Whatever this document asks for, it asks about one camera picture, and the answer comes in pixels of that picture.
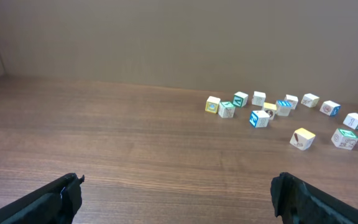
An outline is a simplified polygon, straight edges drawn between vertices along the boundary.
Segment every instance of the wooden cube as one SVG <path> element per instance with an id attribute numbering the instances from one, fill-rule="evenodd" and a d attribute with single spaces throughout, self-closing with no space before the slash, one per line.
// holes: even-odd
<path id="1" fill-rule="evenodd" d="M 274 119 L 274 116 L 276 115 L 277 112 L 277 106 L 274 105 L 273 103 L 264 103 L 264 106 L 262 107 L 262 111 L 265 111 L 270 116 L 269 119 Z"/>
<path id="2" fill-rule="evenodd" d="M 285 95 L 284 98 L 285 101 L 288 101 L 292 104 L 292 108 L 293 110 L 295 110 L 297 104 L 298 104 L 298 97 L 297 96 L 293 96 L 293 95 Z"/>
<path id="3" fill-rule="evenodd" d="M 358 137 L 352 131 L 338 128 L 331 140 L 338 148 L 352 150 L 358 141 Z"/>
<path id="4" fill-rule="evenodd" d="M 236 107 L 231 102 L 220 102 L 218 115 L 222 118 L 232 118 Z"/>
<path id="5" fill-rule="evenodd" d="M 349 113 L 343 121 L 343 124 L 352 129 L 358 130 L 358 113 Z"/>
<path id="6" fill-rule="evenodd" d="M 308 93 L 303 96 L 301 104 L 312 108 L 317 105 L 319 99 L 320 99 L 320 97 L 313 95 L 311 93 Z"/>
<path id="7" fill-rule="evenodd" d="M 233 105 L 243 107 L 247 104 L 248 94 L 238 91 L 234 94 Z"/>
<path id="8" fill-rule="evenodd" d="M 277 100 L 276 101 L 277 112 L 276 114 L 279 116 L 288 116 L 290 114 L 292 104 L 288 101 Z"/>
<path id="9" fill-rule="evenodd" d="M 290 144 L 304 151 L 311 146 L 315 137 L 315 134 L 305 128 L 300 128 L 293 133 Z"/>
<path id="10" fill-rule="evenodd" d="M 270 116 L 265 111 L 253 111 L 251 112 L 249 123 L 251 123 L 254 128 L 264 128 L 267 126 L 269 118 Z"/>
<path id="11" fill-rule="evenodd" d="M 220 102 L 221 102 L 220 98 L 210 96 L 206 100 L 205 111 L 210 112 L 210 113 L 218 112 L 218 107 L 219 107 Z"/>
<path id="12" fill-rule="evenodd" d="M 252 96 L 252 105 L 263 106 L 266 99 L 266 93 L 254 91 Z"/>
<path id="13" fill-rule="evenodd" d="M 341 109 L 341 105 L 328 100 L 321 105 L 320 111 L 326 115 L 335 116 L 338 114 L 339 109 Z"/>

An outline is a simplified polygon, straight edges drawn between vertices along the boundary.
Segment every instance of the yellow block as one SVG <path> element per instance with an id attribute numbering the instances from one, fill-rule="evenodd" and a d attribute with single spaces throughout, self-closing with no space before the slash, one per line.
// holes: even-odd
<path id="1" fill-rule="evenodd" d="M 273 103 L 264 103 L 264 108 L 268 108 L 275 111 L 277 110 L 277 106 L 274 105 Z"/>
<path id="2" fill-rule="evenodd" d="M 311 139 L 316 136 L 315 134 L 311 133 L 310 131 L 306 130 L 305 128 L 300 128 L 300 129 L 296 130 L 295 133 L 299 134 L 300 136 L 302 136 L 306 139 Z"/>

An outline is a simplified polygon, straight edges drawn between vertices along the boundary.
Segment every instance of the wooden table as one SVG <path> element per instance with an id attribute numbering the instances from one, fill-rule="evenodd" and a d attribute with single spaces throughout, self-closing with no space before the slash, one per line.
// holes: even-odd
<path id="1" fill-rule="evenodd" d="M 318 110 L 334 99 L 320 99 L 259 129 L 250 101 L 233 119 L 204 112 L 209 95 L 233 93 L 0 78 L 0 208 L 76 172 L 75 223 L 281 223 L 269 190 L 283 171 L 358 208 L 358 143 L 330 140 L 358 105 L 332 118 Z M 316 134 L 307 151 L 289 144 L 298 128 Z"/>

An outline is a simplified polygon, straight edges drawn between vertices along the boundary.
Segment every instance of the blue letter on block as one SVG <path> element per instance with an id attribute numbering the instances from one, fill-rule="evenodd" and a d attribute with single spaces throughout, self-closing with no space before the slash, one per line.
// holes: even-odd
<path id="1" fill-rule="evenodd" d="M 337 115 L 337 114 L 338 114 L 339 109 L 341 109 L 341 106 L 337 106 L 337 107 L 335 107 L 335 108 L 333 109 L 333 112 L 331 113 L 331 115 L 330 115 L 330 116 L 335 116 L 335 115 Z"/>
<path id="2" fill-rule="evenodd" d="M 256 127 L 256 124 L 258 123 L 258 116 L 254 112 L 251 113 L 251 117 L 249 118 L 249 123 L 253 125 L 253 127 Z"/>
<path id="3" fill-rule="evenodd" d="M 277 100 L 277 103 L 280 105 L 280 106 L 286 106 L 286 107 L 292 107 L 292 104 L 288 101 L 284 101 L 284 100 Z"/>

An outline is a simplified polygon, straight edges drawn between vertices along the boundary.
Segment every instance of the alphabet block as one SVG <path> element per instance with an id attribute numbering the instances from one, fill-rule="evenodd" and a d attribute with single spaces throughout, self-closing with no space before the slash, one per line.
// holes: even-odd
<path id="1" fill-rule="evenodd" d="M 338 114 L 339 109 L 341 109 L 341 105 L 328 100 L 321 105 L 320 111 L 326 115 L 335 116 Z"/>
<path id="2" fill-rule="evenodd" d="M 315 137 L 315 134 L 305 128 L 300 128 L 293 133 L 290 144 L 304 151 L 311 146 Z"/>
<path id="3" fill-rule="evenodd" d="M 284 98 L 285 101 L 288 101 L 292 104 L 292 108 L 293 110 L 295 110 L 297 104 L 298 104 L 298 97 L 297 96 L 293 96 L 293 95 L 285 95 Z"/>
<path id="4" fill-rule="evenodd" d="M 210 96 L 206 100 L 205 111 L 216 114 L 216 112 L 218 112 L 218 106 L 220 102 L 221 102 L 220 98 Z"/>
<path id="5" fill-rule="evenodd" d="M 243 107 L 247 104 L 248 94 L 238 91 L 234 94 L 233 105 Z"/>
<path id="6" fill-rule="evenodd" d="M 264 128 L 267 126 L 269 118 L 270 116 L 265 111 L 253 111 L 251 112 L 249 123 L 251 123 L 254 128 Z"/>
<path id="7" fill-rule="evenodd" d="M 358 113 L 349 113 L 343 121 L 343 124 L 352 129 L 358 130 Z"/>
<path id="8" fill-rule="evenodd" d="M 338 148 L 352 150 L 358 142 L 358 137 L 352 131 L 338 128 L 331 140 Z"/>
<path id="9" fill-rule="evenodd" d="M 232 118 L 236 107 L 231 102 L 220 102 L 218 115 L 222 118 Z"/>
<path id="10" fill-rule="evenodd" d="M 277 100 L 277 115 L 279 116 L 288 116 L 290 114 L 292 104 L 288 101 Z"/>
<path id="11" fill-rule="evenodd" d="M 317 105 L 319 99 L 320 99 L 320 97 L 313 95 L 311 93 L 308 93 L 303 96 L 301 104 L 303 104 L 309 108 L 312 108 Z"/>
<path id="12" fill-rule="evenodd" d="M 254 91 L 252 96 L 252 105 L 263 106 L 266 99 L 266 93 Z"/>
<path id="13" fill-rule="evenodd" d="M 265 111 L 270 116 L 269 119 L 274 119 L 274 116 L 276 115 L 277 112 L 277 106 L 274 105 L 273 103 L 264 103 L 264 106 L 262 107 L 262 111 Z"/>

